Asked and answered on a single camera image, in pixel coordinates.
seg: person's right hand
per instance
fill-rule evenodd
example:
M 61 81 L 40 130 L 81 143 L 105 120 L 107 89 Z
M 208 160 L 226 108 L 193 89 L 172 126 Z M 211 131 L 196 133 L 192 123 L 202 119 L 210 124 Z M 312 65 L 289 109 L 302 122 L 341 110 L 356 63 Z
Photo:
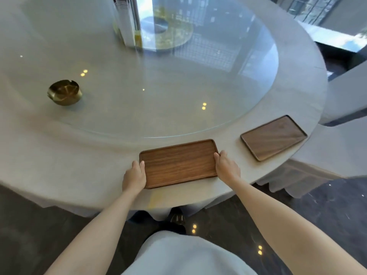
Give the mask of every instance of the person's right hand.
M 233 184 L 241 179 L 241 170 L 235 161 L 227 157 L 227 152 L 222 150 L 214 153 L 215 168 L 221 181 L 233 189 Z

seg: wooden tray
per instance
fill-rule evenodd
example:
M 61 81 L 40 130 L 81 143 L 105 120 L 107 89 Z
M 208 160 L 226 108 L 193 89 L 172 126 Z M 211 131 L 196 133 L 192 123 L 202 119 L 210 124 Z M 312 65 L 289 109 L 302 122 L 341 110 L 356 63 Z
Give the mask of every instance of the wooden tray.
M 217 176 L 214 140 L 208 139 L 140 152 L 146 189 Z
M 307 134 L 288 115 L 241 134 L 241 139 L 258 161 L 264 161 L 306 138 Z

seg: floor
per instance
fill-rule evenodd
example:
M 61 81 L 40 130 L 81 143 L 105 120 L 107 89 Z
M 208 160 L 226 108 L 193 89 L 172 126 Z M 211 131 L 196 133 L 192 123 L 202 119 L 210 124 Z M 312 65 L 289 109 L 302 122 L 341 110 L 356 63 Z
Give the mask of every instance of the floor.
M 335 180 L 301 199 L 293 199 L 285 191 L 270 193 L 267 185 L 255 187 L 314 223 L 367 267 L 366 179 Z M 0 187 L 1 274 L 43 274 L 89 221 L 56 207 L 40 208 Z M 194 224 L 195 235 L 238 255 L 259 275 L 291 274 L 236 196 L 188 217 L 185 226 L 189 234 Z M 145 238 L 157 228 L 151 222 L 127 222 L 108 274 L 121 274 L 133 262 Z

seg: gold ashtray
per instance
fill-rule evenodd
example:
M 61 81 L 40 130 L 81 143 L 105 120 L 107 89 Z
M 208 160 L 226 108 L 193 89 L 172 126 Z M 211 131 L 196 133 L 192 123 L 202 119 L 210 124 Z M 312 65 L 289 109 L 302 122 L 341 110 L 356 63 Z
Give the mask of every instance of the gold ashtray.
M 60 80 L 53 83 L 47 91 L 47 96 L 61 106 L 77 103 L 82 95 L 78 83 L 72 80 Z

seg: white chair cover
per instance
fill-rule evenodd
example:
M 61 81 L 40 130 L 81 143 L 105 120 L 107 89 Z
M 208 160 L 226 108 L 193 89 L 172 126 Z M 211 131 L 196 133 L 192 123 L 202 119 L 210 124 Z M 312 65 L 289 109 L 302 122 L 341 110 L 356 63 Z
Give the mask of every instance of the white chair cover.
M 282 166 L 257 184 L 269 183 L 300 198 L 338 178 L 367 176 L 367 117 L 334 127 L 318 125 L 309 140 Z
M 367 61 L 328 83 L 320 124 L 337 120 L 367 108 Z

